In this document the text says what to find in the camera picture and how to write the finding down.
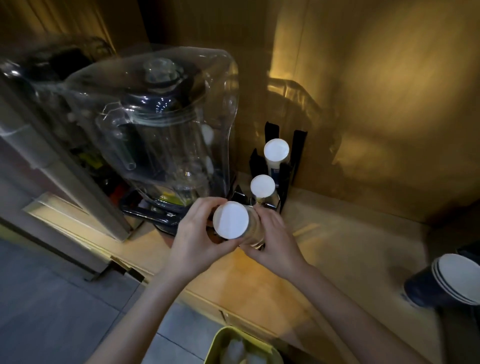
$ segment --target transparent blender cover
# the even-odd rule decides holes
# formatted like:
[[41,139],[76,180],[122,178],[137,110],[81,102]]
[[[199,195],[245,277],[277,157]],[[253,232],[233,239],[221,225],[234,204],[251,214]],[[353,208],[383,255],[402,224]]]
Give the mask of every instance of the transparent blender cover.
[[226,197],[233,182],[237,74],[223,50],[168,48],[75,72],[65,97],[104,158],[145,199],[188,206]]

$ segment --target wooden countertop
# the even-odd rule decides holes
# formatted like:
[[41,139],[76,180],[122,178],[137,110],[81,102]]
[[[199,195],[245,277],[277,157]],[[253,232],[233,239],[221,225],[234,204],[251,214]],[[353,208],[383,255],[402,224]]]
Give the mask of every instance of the wooden countertop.
[[[151,224],[119,243],[62,210],[76,207],[55,199],[47,205],[37,201],[26,210],[105,256],[150,274],[168,258],[169,248]],[[309,263],[425,358],[443,362],[435,312],[415,309],[399,296],[403,280],[426,265],[424,225],[297,188],[290,189],[282,216]],[[187,290],[328,364],[356,362],[293,286],[240,249],[215,262]]]

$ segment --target white lid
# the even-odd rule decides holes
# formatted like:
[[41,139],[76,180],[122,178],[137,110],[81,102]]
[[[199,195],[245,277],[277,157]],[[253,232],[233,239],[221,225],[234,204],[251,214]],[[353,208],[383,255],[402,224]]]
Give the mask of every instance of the white lid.
[[272,139],[264,147],[264,156],[272,162],[281,162],[290,151],[288,143],[283,139]]
[[244,205],[228,201],[213,214],[213,227],[222,238],[238,238],[248,227],[248,211]]
[[275,181],[266,174],[260,174],[250,182],[250,191],[260,198],[271,196],[275,192]]
[[458,254],[445,254],[438,260],[438,270],[458,294],[480,304],[480,266]]

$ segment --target person's right hand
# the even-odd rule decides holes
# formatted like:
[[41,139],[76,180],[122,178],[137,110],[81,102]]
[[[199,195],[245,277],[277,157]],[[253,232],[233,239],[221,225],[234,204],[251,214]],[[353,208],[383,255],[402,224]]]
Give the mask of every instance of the person's right hand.
[[257,263],[292,282],[295,274],[307,264],[295,238],[277,212],[260,205],[253,208],[265,229],[265,249],[258,251],[249,245],[240,245],[240,248]]

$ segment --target trash bin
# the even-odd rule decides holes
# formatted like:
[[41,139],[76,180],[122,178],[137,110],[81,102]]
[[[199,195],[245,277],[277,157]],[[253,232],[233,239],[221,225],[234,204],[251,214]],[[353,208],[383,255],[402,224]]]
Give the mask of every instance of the trash bin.
[[222,349],[226,349],[232,339],[243,340],[247,352],[263,354],[267,357],[268,364],[283,364],[280,353],[272,345],[260,341],[233,326],[225,326],[215,334],[204,363],[218,364]]

